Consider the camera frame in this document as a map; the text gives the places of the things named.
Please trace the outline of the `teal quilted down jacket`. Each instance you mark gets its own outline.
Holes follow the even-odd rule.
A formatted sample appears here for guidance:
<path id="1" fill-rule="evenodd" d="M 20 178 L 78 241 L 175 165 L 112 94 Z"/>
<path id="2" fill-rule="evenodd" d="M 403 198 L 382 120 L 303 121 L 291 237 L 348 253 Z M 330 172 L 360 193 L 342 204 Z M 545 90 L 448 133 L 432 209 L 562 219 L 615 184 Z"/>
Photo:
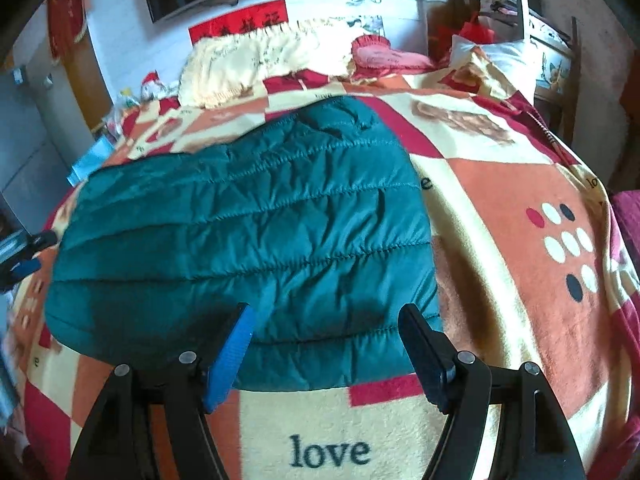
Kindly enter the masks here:
<path id="1" fill-rule="evenodd" d="M 256 316 L 244 390 L 409 374 L 400 309 L 442 325 L 420 180 L 372 101 L 322 100 L 82 187 L 44 303 L 61 344 L 149 370 L 203 352 L 239 304 Z"/>

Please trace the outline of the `grey refrigerator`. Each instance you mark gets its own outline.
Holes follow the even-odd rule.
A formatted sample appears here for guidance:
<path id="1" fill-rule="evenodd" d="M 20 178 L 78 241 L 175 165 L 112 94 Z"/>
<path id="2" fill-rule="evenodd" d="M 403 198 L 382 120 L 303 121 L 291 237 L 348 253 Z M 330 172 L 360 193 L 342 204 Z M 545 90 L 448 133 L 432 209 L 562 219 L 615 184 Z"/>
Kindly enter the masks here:
<path id="1" fill-rule="evenodd" d="M 53 144 L 29 86 L 1 74 L 1 208 L 38 232 L 70 192 L 68 168 Z"/>

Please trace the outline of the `light blue paper bag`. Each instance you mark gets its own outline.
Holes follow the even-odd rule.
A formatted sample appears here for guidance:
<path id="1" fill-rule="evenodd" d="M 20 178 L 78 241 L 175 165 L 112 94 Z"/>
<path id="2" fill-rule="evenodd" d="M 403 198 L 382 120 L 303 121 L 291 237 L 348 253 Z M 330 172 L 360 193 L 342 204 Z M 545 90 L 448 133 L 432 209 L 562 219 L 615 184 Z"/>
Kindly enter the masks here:
<path id="1" fill-rule="evenodd" d="M 67 182 L 74 188 L 81 181 L 86 180 L 90 174 L 100 169 L 114 151 L 111 141 L 106 136 L 101 136 L 85 154 L 73 163 L 72 170 L 67 176 Z"/>

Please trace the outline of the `red orange patterned blanket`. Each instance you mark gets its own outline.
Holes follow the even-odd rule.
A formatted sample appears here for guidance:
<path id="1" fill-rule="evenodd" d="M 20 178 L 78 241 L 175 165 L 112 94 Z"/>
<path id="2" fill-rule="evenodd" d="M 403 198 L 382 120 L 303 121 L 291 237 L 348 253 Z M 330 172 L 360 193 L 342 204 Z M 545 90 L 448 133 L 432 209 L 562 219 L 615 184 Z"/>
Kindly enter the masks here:
<path id="1" fill-rule="evenodd" d="M 536 363 L 585 474 L 623 477 L 639 446 L 638 274 L 598 177 L 479 50 L 425 75 L 352 84 L 303 72 L 265 79 L 214 108 L 155 101 L 126 119 L 125 139 L 103 168 L 227 144 L 339 96 L 372 101 L 402 136 L 430 219 L 438 330 L 484 364 Z M 86 182 L 51 214 L 61 238 Z M 9 430 L 35 475 L 48 479 L 65 477 L 114 367 L 48 329 L 44 303 L 60 244 L 18 289 L 11 328 L 21 357 Z M 233 479 L 417 479 L 445 419 L 411 370 L 318 390 L 234 385 L 207 423 Z"/>

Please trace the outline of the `santa plush toy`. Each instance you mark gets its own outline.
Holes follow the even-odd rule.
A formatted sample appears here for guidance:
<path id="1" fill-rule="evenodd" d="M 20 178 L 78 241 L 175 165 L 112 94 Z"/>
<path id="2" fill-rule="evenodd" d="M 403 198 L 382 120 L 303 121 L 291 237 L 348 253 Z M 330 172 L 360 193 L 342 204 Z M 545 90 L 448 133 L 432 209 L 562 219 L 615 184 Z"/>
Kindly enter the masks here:
<path id="1" fill-rule="evenodd" d="M 140 90 L 140 100 L 149 102 L 153 100 L 165 99 L 167 96 L 167 87 L 156 70 L 149 72 L 142 80 Z"/>

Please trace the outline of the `red hanging chinese decoration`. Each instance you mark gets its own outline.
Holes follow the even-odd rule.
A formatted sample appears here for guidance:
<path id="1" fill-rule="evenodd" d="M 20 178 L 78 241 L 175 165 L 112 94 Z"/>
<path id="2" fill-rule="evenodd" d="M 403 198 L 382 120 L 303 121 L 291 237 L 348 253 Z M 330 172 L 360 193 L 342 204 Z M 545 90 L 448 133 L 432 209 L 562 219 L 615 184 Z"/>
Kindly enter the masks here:
<path id="1" fill-rule="evenodd" d="M 85 0 L 47 0 L 47 24 L 52 62 L 58 64 L 86 34 Z"/>

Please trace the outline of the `cream fringed pillow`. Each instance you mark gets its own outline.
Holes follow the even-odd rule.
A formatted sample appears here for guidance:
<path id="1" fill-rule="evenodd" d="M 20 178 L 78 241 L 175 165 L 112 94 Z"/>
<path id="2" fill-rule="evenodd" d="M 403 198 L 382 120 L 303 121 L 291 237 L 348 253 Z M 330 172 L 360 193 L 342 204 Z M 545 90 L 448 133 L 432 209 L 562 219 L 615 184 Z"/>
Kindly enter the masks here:
<path id="1" fill-rule="evenodd" d="M 244 96 L 265 79 L 301 70 L 347 77 L 352 42 L 366 33 L 339 18 L 311 18 L 202 38 L 183 67 L 178 100 L 183 106 L 214 108 Z"/>

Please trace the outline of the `red banner with characters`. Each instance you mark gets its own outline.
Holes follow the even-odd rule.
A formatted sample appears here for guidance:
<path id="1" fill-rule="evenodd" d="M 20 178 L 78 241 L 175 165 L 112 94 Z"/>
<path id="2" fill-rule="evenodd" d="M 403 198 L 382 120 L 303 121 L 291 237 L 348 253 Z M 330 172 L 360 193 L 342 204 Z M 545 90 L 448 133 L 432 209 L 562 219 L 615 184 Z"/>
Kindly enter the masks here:
<path id="1" fill-rule="evenodd" d="M 288 22 L 285 0 L 272 0 L 211 18 L 189 28 L 191 44 L 203 38 L 242 35 Z"/>

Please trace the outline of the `white pillow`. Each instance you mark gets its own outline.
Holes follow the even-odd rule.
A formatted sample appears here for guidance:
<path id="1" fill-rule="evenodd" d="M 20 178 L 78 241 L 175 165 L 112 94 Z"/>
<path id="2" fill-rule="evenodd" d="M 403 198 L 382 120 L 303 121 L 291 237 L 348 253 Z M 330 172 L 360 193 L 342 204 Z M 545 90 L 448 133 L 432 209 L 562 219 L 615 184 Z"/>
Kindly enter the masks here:
<path id="1" fill-rule="evenodd" d="M 462 62 L 474 47 L 479 47 L 488 60 L 497 66 L 514 88 L 534 104 L 537 77 L 542 64 L 542 54 L 531 42 L 524 40 L 498 42 L 498 44 L 474 44 L 461 36 L 452 36 L 450 66 Z"/>

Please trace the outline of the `wooden chair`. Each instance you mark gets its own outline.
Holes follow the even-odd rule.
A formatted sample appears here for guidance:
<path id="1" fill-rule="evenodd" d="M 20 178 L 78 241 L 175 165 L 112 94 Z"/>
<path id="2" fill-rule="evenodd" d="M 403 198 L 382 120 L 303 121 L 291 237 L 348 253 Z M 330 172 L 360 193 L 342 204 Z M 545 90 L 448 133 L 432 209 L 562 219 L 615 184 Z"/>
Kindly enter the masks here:
<path id="1" fill-rule="evenodd" d="M 582 68 L 577 18 L 570 19 L 570 36 L 566 36 L 540 18 L 529 0 L 516 0 L 516 5 L 518 33 L 534 51 L 534 104 L 551 131 L 572 145 Z"/>

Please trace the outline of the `pink ruffled heart cushion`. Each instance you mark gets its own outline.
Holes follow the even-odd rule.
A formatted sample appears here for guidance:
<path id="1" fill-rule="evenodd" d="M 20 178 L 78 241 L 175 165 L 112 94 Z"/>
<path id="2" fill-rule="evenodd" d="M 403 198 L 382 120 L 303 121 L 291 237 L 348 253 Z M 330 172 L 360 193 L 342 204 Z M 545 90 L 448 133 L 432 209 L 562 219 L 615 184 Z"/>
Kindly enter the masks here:
<path id="1" fill-rule="evenodd" d="M 436 70 L 426 55 L 393 49 L 378 35 L 362 35 L 352 42 L 354 79 L 381 78 L 390 75 L 415 75 Z"/>

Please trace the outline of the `red gift bag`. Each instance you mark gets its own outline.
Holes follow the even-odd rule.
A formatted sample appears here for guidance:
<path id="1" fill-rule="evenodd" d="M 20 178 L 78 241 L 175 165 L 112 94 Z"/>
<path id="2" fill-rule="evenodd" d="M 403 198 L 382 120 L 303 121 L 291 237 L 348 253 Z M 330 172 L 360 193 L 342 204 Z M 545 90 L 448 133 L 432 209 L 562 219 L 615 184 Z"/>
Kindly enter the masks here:
<path id="1" fill-rule="evenodd" d="M 437 25 L 435 35 L 430 37 L 430 53 L 436 60 L 443 58 L 451 49 L 454 36 L 474 42 L 474 44 L 494 44 L 496 33 L 480 22 L 478 14 L 460 26 Z"/>

